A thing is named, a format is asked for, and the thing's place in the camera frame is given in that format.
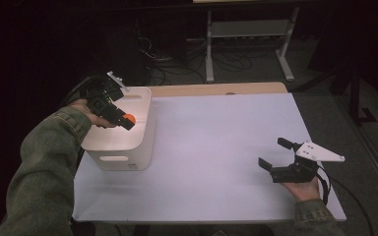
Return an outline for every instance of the white container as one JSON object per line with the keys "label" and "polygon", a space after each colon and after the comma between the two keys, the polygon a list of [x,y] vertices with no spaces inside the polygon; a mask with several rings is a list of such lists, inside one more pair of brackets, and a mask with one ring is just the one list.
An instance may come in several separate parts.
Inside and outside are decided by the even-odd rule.
{"label": "white container", "polygon": [[152,158],[156,131],[156,115],[150,108],[152,92],[145,87],[122,89],[124,97],[113,102],[136,118],[129,131],[123,127],[103,129],[92,126],[82,148],[104,170],[143,170]]}

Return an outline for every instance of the gray floor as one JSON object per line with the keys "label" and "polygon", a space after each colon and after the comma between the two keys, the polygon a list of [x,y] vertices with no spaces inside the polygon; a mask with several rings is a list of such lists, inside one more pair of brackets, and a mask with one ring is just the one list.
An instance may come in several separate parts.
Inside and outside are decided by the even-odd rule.
{"label": "gray floor", "polygon": [[[318,41],[294,40],[289,46],[286,59],[295,82],[288,83],[273,52],[279,43],[278,39],[266,38],[216,42],[215,83],[283,82],[288,89],[292,89],[320,75],[307,69]],[[223,54],[224,49],[231,53]],[[203,60],[202,55],[198,56],[183,67],[181,64],[176,67],[175,61],[156,63],[159,68],[151,68],[151,85],[202,84],[205,80]],[[378,94],[367,83],[361,83],[360,104],[371,110],[377,122],[357,127],[347,114],[348,92],[333,96],[328,91],[330,84],[331,79],[306,92],[295,93],[294,98],[313,142],[346,157],[344,163],[324,165],[330,175],[347,186],[361,201],[372,221],[374,234],[378,236]],[[337,184],[334,183],[334,187],[347,216],[347,221],[339,222],[340,227],[347,235],[369,235],[367,222],[355,200]],[[292,222],[270,226],[277,236],[293,235]],[[119,228],[122,235],[132,235],[132,225],[119,225]],[[190,227],[187,225],[177,229],[190,235]],[[158,225],[152,227],[151,235],[182,235],[175,230],[176,227]],[[118,228],[98,223],[96,235],[118,235]]]}

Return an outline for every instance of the white table surface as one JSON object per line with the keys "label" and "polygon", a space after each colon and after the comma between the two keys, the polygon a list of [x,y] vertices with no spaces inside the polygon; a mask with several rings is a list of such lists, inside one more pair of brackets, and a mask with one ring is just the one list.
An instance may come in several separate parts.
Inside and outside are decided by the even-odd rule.
{"label": "white table surface", "polygon": [[[76,220],[293,219],[292,196],[258,166],[258,157],[275,167],[293,163],[279,137],[311,140],[290,93],[153,97],[152,108],[157,129],[149,168],[103,171],[85,153],[75,178]],[[328,209],[346,219],[334,191]]]}

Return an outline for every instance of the orange object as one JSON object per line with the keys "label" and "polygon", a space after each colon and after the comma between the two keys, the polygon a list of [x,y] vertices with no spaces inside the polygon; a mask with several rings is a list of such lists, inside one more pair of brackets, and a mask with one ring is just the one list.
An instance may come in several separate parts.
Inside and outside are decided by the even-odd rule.
{"label": "orange object", "polygon": [[133,122],[134,124],[136,123],[136,118],[135,118],[133,115],[131,115],[131,114],[125,114],[125,115],[123,115],[122,117],[124,117],[125,119],[130,120],[130,121]]}

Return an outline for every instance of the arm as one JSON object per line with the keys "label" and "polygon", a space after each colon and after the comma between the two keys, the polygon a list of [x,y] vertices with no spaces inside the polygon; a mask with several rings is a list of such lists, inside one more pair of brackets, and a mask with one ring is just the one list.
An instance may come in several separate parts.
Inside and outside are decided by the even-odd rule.
{"label": "arm", "polygon": [[345,235],[320,199],[318,179],[309,183],[282,183],[295,197],[296,235]]}
{"label": "arm", "polygon": [[0,235],[72,235],[76,161],[91,124],[112,127],[92,115],[85,100],[78,100],[26,136],[21,166],[8,188],[7,218]]}

